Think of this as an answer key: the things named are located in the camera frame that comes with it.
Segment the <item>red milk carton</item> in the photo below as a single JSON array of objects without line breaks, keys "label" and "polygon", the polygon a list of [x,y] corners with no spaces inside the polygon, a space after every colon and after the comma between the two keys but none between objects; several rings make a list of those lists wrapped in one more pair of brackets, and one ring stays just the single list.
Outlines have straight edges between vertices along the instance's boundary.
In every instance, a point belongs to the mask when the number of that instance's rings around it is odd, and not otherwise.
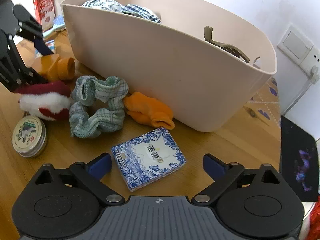
[{"label": "red milk carton", "polygon": [[41,25],[42,31],[53,27],[55,18],[54,0],[33,0],[35,17]]}]

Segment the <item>cartoon pocket tissue pack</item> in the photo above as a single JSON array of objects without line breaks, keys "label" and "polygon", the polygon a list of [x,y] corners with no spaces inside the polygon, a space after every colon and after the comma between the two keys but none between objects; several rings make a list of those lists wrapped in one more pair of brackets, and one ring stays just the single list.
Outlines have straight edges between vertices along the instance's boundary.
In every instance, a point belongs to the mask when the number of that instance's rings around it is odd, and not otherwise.
[{"label": "cartoon pocket tissue pack", "polygon": [[55,54],[55,41],[54,40],[49,40],[47,42],[44,42],[43,40],[35,40],[34,47],[35,47],[35,56],[36,57]]}]

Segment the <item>light blue hairbrush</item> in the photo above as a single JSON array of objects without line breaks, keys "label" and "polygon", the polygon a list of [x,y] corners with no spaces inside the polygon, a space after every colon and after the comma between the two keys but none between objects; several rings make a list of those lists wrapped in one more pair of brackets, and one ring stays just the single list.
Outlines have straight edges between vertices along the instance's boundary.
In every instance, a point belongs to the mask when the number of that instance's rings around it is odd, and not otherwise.
[{"label": "light blue hairbrush", "polygon": [[56,31],[62,31],[66,27],[65,21],[62,15],[56,16],[53,20],[53,26],[48,29],[47,31],[43,32],[43,38],[48,38],[50,35],[52,35]]}]

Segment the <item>orange wooden block toy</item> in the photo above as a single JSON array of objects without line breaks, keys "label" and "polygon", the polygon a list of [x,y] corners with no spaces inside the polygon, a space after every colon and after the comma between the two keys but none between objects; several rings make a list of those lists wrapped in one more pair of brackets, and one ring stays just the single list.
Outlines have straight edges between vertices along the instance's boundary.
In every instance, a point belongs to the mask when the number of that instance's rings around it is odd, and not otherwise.
[{"label": "orange wooden block toy", "polygon": [[31,67],[49,82],[72,80],[75,76],[74,58],[59,54],[38,57]]}]

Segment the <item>hello kitty plush clip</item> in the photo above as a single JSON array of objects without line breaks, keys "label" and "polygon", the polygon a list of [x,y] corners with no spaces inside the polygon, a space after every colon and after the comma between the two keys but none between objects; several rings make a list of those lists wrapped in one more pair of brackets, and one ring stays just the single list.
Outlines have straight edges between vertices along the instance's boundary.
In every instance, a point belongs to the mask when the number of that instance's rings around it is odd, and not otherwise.
[{"label": "hello kitty plush clip", "polygon": [[62,81],[23,85],[14,93],[21,94],[19,107],[30,115],[49,121],[69,118],[71,89]]}]

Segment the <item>blue white patterned box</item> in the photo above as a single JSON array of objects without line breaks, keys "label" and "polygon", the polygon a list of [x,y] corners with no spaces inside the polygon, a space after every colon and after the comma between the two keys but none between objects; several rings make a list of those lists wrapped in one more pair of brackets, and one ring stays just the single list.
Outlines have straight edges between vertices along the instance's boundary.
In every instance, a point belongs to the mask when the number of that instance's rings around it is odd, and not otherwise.
[{"label": "blue white patterned box", "polygon": [[186,159],[169,130],[160,127],[111,148],[133,192],[180,169]]}]

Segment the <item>round metal tin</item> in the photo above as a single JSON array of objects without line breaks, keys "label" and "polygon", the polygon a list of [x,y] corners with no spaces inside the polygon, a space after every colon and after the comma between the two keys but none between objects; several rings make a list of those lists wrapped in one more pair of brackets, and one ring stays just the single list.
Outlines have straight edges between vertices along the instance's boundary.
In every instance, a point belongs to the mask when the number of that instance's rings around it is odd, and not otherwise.
[{"label": "round metal tin", "polygon": [[42,120],[33,115],[22,118],[12,133],[12,146],[22,157],[35,158],[47,144],[47,130]]}]

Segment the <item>orange sock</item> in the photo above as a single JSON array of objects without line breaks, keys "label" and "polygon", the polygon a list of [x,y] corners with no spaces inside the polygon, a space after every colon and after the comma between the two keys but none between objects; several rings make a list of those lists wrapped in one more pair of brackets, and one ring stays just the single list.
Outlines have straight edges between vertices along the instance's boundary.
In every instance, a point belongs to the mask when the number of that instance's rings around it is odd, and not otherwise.
[{"label": "orange sock", "polygon": [[151,127],[174,129],[173,111],[157,99],[134,92],[123,99],[127,114],[137,123]]}]

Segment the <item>green plaid scrunchie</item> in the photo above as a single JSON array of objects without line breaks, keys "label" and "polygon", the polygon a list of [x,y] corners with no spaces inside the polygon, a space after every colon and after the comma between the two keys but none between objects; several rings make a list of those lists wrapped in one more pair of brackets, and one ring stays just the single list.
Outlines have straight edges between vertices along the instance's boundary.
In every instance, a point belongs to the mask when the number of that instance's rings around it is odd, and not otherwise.
[{"label": "green plaid scrunchie", "polygon": [[76,80],[69,110],[71,136],[96,138],[101,133],[122,129],[125,118],[123,98],[129,86],[124,79],[109,76],[106,80],[85,75]]}]

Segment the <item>blue plaid cloth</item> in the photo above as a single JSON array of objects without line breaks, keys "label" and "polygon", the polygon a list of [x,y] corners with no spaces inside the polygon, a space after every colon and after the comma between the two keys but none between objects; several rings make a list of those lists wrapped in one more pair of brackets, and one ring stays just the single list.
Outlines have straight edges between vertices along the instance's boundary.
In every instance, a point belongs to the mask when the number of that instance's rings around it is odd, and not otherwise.
[{"label": "blue plaid cloth", "polygon": [[115,0],[88,0],[82,7],[118,12],[135,16],[156,23],[161,23],[161,19],[152,10],[135,4],[122,5]]}]

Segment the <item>black tablet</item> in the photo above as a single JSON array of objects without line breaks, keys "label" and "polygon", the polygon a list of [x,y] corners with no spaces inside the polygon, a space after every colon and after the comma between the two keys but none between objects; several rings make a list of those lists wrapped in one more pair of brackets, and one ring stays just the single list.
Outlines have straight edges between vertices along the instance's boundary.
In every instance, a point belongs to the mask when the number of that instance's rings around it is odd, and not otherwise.
[{"label": "black tablet", "polygon": [[317,202],[319,163],[316,141],[284,116],[281,116],[280,125],[280,173],[301,202]]}]

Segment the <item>beige plastic storage basket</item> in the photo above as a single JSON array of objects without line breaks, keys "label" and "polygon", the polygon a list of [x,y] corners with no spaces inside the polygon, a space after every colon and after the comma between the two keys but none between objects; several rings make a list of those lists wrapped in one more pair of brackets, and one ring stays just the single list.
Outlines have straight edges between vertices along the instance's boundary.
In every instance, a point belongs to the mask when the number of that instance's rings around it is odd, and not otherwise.
[{"label": "beige plastic storage basket", "polygon": [[[115,0],[152,10],[161,23],[61,3],[75,58],[97,74],[118,76],[130,92],[167,104],[200,132],[219,129],[277,72],[267,36],[243,18],[203,0]],[[204,40],[231,44],[249,63]]]}]

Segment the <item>white wall switch socket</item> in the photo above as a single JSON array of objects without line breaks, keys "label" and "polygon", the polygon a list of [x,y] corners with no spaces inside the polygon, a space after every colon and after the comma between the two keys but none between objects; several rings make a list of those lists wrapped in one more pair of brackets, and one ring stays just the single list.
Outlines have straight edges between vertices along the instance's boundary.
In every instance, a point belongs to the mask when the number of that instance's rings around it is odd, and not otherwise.
[{"label": "white wall switch socket", "polygon": [[294,25],[289,26],[277,47],[308,77],[319,74],[319,48]]}]

